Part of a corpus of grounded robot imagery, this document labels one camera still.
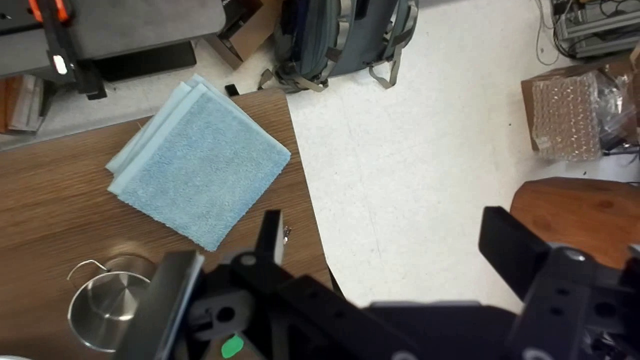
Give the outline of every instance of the floor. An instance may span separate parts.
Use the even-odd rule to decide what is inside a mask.
[[[537,32],[534,0],[425,0],[396,89],[363,73],[290,97],[325,251],[351,300],[518,311],[478,252],[483,208],[508,208],[532,179],[640,181],[633,158],[553,165],[532,155],[521,80],[549,71]],[[265,51],[235,73],[205,42],[197,48],[197,73],[240,92],[257,89],[270,61]],[[193,73],[111,84],[103,102],[62,94],[42,136],[152,115]]]

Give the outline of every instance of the cardboard box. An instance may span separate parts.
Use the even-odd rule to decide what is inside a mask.
[[[623,57],[613,57],[613,59],[600,61],[600,63],[578,65],[578,66],[570,66],[570,68],[557,68],[546,75],[523,80],[521,89],[523,89],[524,113],[527,113],[527,123],[530,128],[530,143],[532,143],[534,152],[539,152],[539,145],[532,136],[534,135],[534,118],[537,118],[537,115],[534,115],[534,84],[544,83],[544,80],[554,80],[554,78],[582,77],[582,75],[588,75],[594,71],[604,73],[610,78],[631,77],[631,86],[629,86],[629,97],[627,97],[631,102],[627,107],[634,109],[634,113],[633,113],[634,116],[627,123],[627,135],[629,135],[627,143],[639,145],[639,136],[636,136],[636,131],[640,124],[640,75],[636,73],[636,68],[640,65],[639,59],[640,57],[623,54]]]
[[[248,61],[277,30],[282,0],[235,0],[248,16],[228,15],[228,25],[221,35],[208,36],[208,45],[232,66]]]

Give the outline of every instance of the folded towel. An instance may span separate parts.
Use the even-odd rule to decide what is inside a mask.
[[[282,145],[194,77],[108,165],[108,191],[216,251],[289,161]]]

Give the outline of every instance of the metal cup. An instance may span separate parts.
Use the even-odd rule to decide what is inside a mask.
[[[118,257],[107,264],[84,261],[69,275],[69,280],[89,264],[95,264],[98,273],[75,295],[67,315],[69,325],[89,349],[116,353],[151,284],[155,264],[141,257]]]

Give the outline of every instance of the black bag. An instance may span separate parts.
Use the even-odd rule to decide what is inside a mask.
[[[285,0],[277,30],[277,77],[289,92],[325,91],[331,77],[371,68],[392,89],[413,40],[419,0]],[[375,73],[392,63],[391,78]]]

